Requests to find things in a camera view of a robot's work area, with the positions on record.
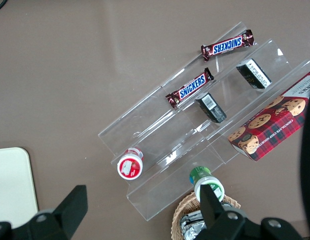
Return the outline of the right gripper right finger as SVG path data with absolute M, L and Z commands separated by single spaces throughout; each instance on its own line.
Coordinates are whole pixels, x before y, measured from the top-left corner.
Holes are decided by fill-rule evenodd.
M 197 240 L 242 240 L 246 220 L 234 207 L 224 209 L 209 185 L 200 186 L 200 211 L 206 228 Z

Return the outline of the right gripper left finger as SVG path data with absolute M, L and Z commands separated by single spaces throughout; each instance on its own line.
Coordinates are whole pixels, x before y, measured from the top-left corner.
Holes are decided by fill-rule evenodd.
M 32 240 L 70 240 L 88 211 L 87 187 L 77 185 L 52 211 L 32 218 Z

